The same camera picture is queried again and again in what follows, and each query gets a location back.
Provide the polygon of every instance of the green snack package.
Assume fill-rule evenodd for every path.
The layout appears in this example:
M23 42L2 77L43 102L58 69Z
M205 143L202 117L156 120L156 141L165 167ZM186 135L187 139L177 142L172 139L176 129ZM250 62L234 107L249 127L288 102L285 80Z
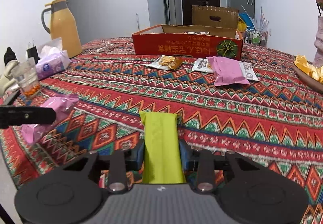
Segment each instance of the green snack package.
M177 114L139 112L145 126L143 183L185 183L180 162Z

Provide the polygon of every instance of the pink snack package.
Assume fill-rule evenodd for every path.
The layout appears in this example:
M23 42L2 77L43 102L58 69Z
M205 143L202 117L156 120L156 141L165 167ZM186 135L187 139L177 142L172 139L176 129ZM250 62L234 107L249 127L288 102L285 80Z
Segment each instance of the pink snack package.
M30 145L37 143L39 139L47 135L57 126L57 124L68 117L78 100L79 97L76 94L51 97L47 99L45 103L40 105L40 107L49 107L54 109L56 112L55 122L51 125L22 125L21 133L25 141Z
M239 61L220 56L207 57L207 59L214 71L215 86L250 84L242 74Z

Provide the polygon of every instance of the pink vase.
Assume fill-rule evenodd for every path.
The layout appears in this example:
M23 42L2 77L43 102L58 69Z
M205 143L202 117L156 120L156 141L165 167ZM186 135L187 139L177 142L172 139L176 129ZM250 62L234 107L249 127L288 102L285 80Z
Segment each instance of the pink vase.
M317 51L314 57L313 65L316 67L323 66L323 16L319 16L318 32L314 43Z

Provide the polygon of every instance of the plastic cup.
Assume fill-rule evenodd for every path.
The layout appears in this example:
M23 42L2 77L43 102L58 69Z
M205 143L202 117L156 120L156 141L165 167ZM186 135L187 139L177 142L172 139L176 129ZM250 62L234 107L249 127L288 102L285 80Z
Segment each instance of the plastic cup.
M40 91L35 59L33 57L14 67L11 70L11 74L26 97L33 98Z

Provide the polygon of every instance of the brown bowl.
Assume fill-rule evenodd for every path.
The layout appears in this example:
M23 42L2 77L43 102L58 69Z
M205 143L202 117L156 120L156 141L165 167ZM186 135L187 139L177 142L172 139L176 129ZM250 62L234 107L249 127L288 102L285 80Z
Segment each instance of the brown bowl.
M321 84L320 82L317 82L315 79L308 76L301 69L299 69L295 64L293 64L291 67L295 70L296 74L299 76L299 79L302 82L307 84L314 91L323 94L323 84Z

